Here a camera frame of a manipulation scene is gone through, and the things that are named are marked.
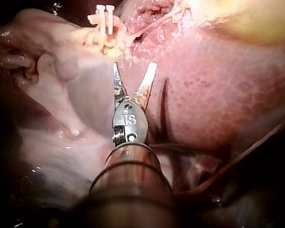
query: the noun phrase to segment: white surgical clip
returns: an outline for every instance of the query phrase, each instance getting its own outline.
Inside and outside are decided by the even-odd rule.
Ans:
[[[104,36],[106,33],[106,23],[105,23],[105,6],[103,5],[97,5],[97,12],[99,12],[101,17],[101,25],[100,25],[100,35]]]

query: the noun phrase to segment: metal instrument tip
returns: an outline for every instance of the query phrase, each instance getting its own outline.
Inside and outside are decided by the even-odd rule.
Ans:
[[[147,72],[145,73],[144,78],[134,95],[134,98],[137,100],[143,111],[146,110],[148,101],[151,96],[151,90],[153,87],[156,70],[157,63],[150,62],[147,68]]]

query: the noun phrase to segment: moist tissue surface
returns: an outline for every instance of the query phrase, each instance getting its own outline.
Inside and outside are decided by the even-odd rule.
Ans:
[[[125,26],[128,37],[180,2],[124,1],[114,28]],[[13,203],[68,208],[88,192],[113,149],[113,61],[130,95],[149,62],[158,64],[147,109],[149,141],[175,193],[194,189],[231,152],[243,152],[236,146],[246,149],[283,122],[285,42],[260,45],[195,23],[193,9],[115,55],[90,41],[99,28],[37,9],[0,28],[0,109],[7,108],[3,121],[14,130],[0,154],[16,154],[6,156],[17,186]]]

